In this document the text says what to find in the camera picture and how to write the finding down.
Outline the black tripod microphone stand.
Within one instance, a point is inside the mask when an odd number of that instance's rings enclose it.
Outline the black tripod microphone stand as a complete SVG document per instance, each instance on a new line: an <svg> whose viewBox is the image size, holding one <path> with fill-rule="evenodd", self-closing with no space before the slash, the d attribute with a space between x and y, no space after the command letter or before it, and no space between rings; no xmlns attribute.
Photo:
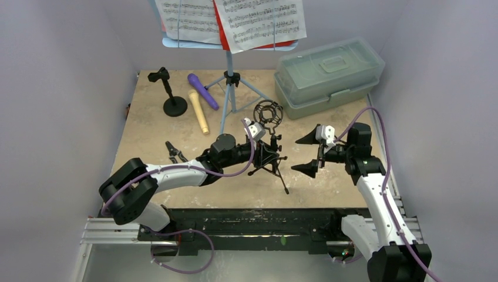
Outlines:
<svg viewBox="0 0 498 282"><path fill-rule="evenodd" d="M265 143L263 140L256 142L253 161L255 169L248 172L248 175L252 176L255 172L263 169L278 177L284 186L285 193L289 194L290 191L279 170L281 161L287 160L288 157L280 156L282 146L278 145L278 141L282 139L282 135L276 134L276 128L281 124L283 117L283 107L273 100L266 99L256 104L253 110L254 121L262 126L264 133L270 134L270 143Z"/></svg>

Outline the light blue music stand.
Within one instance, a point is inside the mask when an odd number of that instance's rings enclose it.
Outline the light blue music stand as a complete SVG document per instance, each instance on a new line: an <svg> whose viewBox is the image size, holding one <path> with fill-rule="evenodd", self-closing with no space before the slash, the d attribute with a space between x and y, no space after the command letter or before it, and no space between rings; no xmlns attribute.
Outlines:
<svg viewBox="0 0 498 282"><path fill-rule="evenodd" d="M159 13L154 5L154 1L150 1L150 6L153 9L154 15L156 16L159 24L160 24L160 29L161 29L161 22L159 18ZM161 30L162 34L162 44L167 47L167 48L180 48L180 49L222 49L221 44L219 45L214 45L214 44L207 44L207 43L201 43L201 42L192 42L192 41L180 41L180 40L173 40L169 37L166 36L166 33ZM253 103L259 101L260 99L268 99L268 96L263 94L260 90L258 90L255 86L251 85L248 81L243 79L239 73L234 71L233 67L233 54L230 51L225 51L226 53L226 60L227 60L227 70L224 72L223 76L215 80L214 82L211 82L208 85L204 85L207 90L209 90L212 86L214 85L221 85L222 81L226 82L226 87L223 87L222 90L225 91L224 94L224 104L223 104L223 114L221 117L221 122L220 122L220 133L224 132L224 127L225 127L225 122L226 122L226 117L231 114L231 113L236 113ZM242 83L246 87L248 87L251 91L256 93L259 97L256 98L255 100L249 102L248 104L242 106L241 108L238 108L236 106L236 101L235 101L235 89L238 87L238 84Z"/></svg>

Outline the black round-base microphone stand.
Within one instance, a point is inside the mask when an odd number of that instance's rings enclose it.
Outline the black round-base microphone stand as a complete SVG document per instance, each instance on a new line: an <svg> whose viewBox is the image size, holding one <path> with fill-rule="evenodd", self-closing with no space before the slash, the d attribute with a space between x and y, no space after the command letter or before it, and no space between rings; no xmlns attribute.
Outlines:
<svg viewBox="0 0 498 282"><path fill-rule="evenodd" d="M170 117L179 117L183 115L187 108L187 102L183 97L174 96L169 84L170 74L165 67L161 67L157 72L150 72L147 76L149 82L157 82L160 80L164 86L164 90L168 94L168 98L163 103L163 112Z"/></svg>

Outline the purple toy microphone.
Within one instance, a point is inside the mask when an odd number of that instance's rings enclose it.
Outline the purple toy microphone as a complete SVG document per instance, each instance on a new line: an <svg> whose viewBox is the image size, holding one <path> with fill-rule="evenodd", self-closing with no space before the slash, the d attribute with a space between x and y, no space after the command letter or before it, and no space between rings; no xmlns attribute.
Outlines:
<svg viewBox="0 0 498 282"><path fill-rule="evenodd" d="M198 94L200 94L204 98L204 100L212 109L219 110L220 107L218 103L208 92L207 88L200 82L197 75L189 73L187 75L187 80L189 84L198 92Z"/></svg>

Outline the red folder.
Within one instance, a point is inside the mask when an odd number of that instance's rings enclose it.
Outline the red folder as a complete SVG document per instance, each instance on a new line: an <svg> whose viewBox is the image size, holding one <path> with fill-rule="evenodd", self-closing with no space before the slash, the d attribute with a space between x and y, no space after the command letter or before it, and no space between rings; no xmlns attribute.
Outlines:
<svg viewBox="0 0 498 282"><path fill-rule="evenodd" d="M218 29L219 29L220 42L221 42L222 49L225 51L230 51L230 47L228 45L227 38L226 38L226 33L224 32L224 28L223 28L223 25L221 23L221 18L220 18L219 12L218 12L218 8L216 7L215 1L213 1L213 4L214 4L214 12L215 12L215 17L216 17L216 22L217 22ZM279 43L275 44L275 47L277 49L291 47L291 46L294 46L295 44L297 44L297 42L298 41L279 42ZM269 45L263 45L263 46L253 48L253 50L270 50L272 48L273 48L273 44L269 44Z"/></svg>

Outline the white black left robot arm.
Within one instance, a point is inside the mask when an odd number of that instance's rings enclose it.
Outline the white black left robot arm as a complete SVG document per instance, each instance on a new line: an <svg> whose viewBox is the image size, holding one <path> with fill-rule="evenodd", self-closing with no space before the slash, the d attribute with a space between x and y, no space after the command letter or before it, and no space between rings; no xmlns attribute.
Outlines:
<svg viewBox="0 0 498 282"><path fill-rule="evenodd" d="M245 164L255 170L272 165L275 172L280 161L281 136L271 136L270 143L247 140L238 144L235 137L222 134L199 157L184 163L144 164L138 157L127 161L99 188L104 201L103 216L118 225L137 223L148 227L160 240L173 237L175 224L167 209L152 203L160 192L179 187L210 185L224 177L226 167Z"/></svg>

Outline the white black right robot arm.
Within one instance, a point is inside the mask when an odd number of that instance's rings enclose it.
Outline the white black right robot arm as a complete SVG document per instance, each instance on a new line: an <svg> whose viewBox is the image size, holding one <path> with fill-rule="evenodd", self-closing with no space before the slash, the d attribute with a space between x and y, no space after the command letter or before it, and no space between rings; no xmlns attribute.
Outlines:
<svg viewBox="0 0 498 282"><path fill-rule="evenodd" d="M372 155L371 127L354 123L345 143L334 139L332 126L317 125L297 144L318 145L317 158L307 164L292 166L314 178L326 162L343 163L353 184L364 198L374 228L366 219L353 214L330 222L329 230L337 239L349 237L367 262L370 281L425 281L432 253L427 244L419 244L411 232L386 181L388 172L381 160Z"/></svg>

